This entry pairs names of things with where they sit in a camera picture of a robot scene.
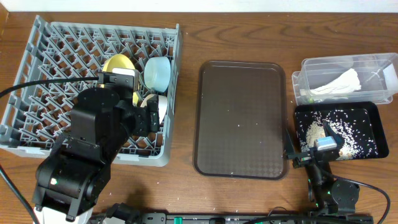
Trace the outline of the rice food scraps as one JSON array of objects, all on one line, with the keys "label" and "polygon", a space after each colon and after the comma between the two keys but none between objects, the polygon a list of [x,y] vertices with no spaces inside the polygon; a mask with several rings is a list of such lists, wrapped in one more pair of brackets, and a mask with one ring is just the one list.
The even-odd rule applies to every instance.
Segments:
[{"label": "rice food scraps", "polygon": [[314,146],[315,140],[325,137],[323,122],[327,122],[345,141],[339,151],[339,160],[378,157],[373,126],[365,109],[296,112],[295,119],[302,151],[308,151]]}]

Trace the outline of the green snack wrapper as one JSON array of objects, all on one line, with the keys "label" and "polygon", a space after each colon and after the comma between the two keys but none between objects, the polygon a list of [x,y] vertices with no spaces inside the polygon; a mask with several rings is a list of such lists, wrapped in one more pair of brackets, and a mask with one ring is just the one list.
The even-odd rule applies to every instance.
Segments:
[{"label": "green snack wrapper", "polygon": [[310,104],[312,104],[312,103],[315,102],[313,98],[308,98],[307,101],[308,101],[308,103],[310,103]]}]

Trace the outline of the yellow round plate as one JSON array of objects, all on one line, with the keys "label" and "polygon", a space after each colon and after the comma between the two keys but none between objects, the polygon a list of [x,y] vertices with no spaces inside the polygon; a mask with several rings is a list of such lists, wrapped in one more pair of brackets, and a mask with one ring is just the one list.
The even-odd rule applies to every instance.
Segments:
[{"label": "yellow round plate", "polygon": [[128,76],[129,78],[132,77],[132,87],[129,88],[128,93],[131,94],[132,104],[134,106],[138,104],[139,97],[137,95],[137,91],[139,90],[139,71],[136,70],[135,66],[127,56],[116,54],[110,59],[107,59],[102,68],[102,72],[115,73]]}]

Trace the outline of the white round bowl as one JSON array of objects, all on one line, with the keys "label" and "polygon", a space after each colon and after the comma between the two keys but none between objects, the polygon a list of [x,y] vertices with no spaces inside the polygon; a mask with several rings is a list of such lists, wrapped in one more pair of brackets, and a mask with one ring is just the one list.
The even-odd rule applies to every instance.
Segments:
[{"label": "white round bowl", "polygon": [[156,95],[156,94],[149,94],[148,96],[146,96],[144,98],[144,100],[142,101],[140,107],[143,108],[145,106],[147,106],[147,101],[153,97],[157,96],[158,100],[159,100],[159,109],[158,109],[158,113],[159,113],[159,123],[162,124],[166,112],[167,112],[167,104],[168,104],[168,100],[166,96],[162,96],[162,95]]}]

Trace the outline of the white paper napkin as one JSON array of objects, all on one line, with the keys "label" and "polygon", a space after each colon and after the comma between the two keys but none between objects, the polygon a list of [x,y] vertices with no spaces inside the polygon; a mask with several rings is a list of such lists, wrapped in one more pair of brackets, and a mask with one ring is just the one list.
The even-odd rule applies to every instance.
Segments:
[{"label": "white paper napkin", "polygon": [[313,95],[326,95],[326,94],[344,94],[352,93],[361,89],[358,73],[353,69],[349,69],[342,73],[338,78],[332,82],[320,86],[316,89],[310,90]]}]

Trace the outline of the light blue bowl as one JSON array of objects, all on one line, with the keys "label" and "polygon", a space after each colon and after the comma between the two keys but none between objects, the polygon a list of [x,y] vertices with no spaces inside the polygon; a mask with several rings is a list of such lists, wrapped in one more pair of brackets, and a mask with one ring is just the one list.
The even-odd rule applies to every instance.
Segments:
[{"label": "light blue bowl", "polygon": [[167,57],[150,58],[144,69],[144,83],[150,90],[165,92],[169,86],[171,65]]}]

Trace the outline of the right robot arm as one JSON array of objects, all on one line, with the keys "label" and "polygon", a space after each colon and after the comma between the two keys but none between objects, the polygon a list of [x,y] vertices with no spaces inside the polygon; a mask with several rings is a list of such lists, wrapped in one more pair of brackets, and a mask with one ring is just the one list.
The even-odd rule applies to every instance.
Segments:
[{"label": "right robot arm", "polygon": [[329,163],[340,157],[345,143],[343,137],[334,132],[329,122],[323,122],[325,136],[314,140],[307,151],[295,152],[291,142],[285,150],[285,158],[293,167],[305,168],[308,175],[309,199],[317,203],[314,215],[345,216],[355,213],[359,199],[359,186],[331,176]]}]

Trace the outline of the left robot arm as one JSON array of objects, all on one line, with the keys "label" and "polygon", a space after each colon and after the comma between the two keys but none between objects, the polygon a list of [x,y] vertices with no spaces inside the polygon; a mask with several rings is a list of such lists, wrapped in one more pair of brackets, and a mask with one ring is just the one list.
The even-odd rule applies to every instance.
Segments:
[{"label": "left robot arm", "polygon": [[36,172],[39,223],[86,223],[111,178],[111,164],[131,136],[159,131],[159,97],[136,107],[108,88],[78,95],[71,130],[59,136]]}]

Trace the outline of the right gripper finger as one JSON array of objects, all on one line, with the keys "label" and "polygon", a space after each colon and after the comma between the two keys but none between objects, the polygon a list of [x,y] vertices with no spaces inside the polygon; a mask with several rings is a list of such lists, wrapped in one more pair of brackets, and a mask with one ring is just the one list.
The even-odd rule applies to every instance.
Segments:
[{"label": "right gripper finger", "polygon": [[334,140],[334,142],[336,143],[337,146],[343,146],[345,143],[345,139],[340,136],[338,133],[336,133],[330,126],[330,123],[326,120],[324,120],[322,122],[323,125],[323,130],[325,132],[325,136],[331,137],[332,140]]},{"label": "right gripper finger", "polygon": [[285,143],[284,143],[284,154],[286,156],[295,154],[294,144],[288,129],[285,129]]}]

